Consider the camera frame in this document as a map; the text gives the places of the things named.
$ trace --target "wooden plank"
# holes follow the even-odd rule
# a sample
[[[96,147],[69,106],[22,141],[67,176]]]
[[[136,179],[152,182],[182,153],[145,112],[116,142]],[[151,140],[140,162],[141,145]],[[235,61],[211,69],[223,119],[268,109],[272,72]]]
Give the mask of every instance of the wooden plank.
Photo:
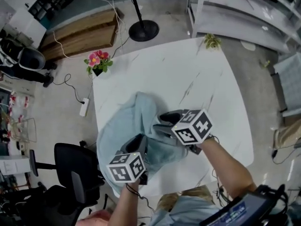
[[[65,55],[72,56],[100,48],[113,46],[117,26],[104,27],[86,31],[78,36],[70,37],[62,43]],[[56,43],[51,48],[42,52],[46,61],[56,61],[65,58],[61,45]]]
[[[109,27],[115,25],[117,22],[116,15],[113,9],[103,12],[95,13],[90,16],[79,19],[55,31],[56,40],[62,42],[71,36],[84,33],[90,30]],[[41,50],[49,48],[54,43],[53,33],[50,33],[41,45]]]

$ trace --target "forearm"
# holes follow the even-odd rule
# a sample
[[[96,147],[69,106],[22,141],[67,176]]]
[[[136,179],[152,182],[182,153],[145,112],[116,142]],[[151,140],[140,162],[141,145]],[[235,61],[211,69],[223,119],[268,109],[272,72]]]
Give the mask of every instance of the forearm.
[[[138,182],[129,185],[138,192]],[[131,193],[124,185],[117,207],[109,220],[108,226],[137,225],[137,207],[138,196]]]
[[[205,140],[200,147],[232,198],[236,198],[246,190],[256,189],[250,172],[214,139]]]

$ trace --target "light blue cloth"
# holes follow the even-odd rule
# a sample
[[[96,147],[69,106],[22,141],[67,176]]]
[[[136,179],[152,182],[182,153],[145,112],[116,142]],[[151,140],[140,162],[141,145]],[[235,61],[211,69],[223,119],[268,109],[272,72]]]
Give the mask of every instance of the light blue cloth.
[[[115,184],[106,168],[115,153],[132,137],[142,133],[148,137],[149,180],[166,163],[179,161],[187,155],[186,149],[176,147],[175,139],[155,133],[152,126],[158,124],[158,109],[153,99],[138,92],[131,96],[119,111],[99,132],[97,156],[100,170],[109,185],[120,194],[123,184]]]
[[[149,226],[198,226],[200,222],[217,213],[220,209],[199,197],[180,196],[170,212],[158,210],[151,217]],[[279,213],[275,208],[271,214]]]

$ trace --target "white table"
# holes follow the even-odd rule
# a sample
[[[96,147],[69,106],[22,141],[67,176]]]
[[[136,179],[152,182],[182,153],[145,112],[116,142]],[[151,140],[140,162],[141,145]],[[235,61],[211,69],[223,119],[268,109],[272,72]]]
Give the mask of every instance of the white table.
[[[252,137],[236,79],[222,50],[207,50],[200,46],[202,40],[166,43],[114,58],[111,72],[93,82],[98,130],[141,91],[153,95],[162,112],[207,109],[221,145],[244,166],[250,165]],[[204,153],[189,153],[162,167],[139,192],[154,196],[208,184],[215,181],[212,170]]]

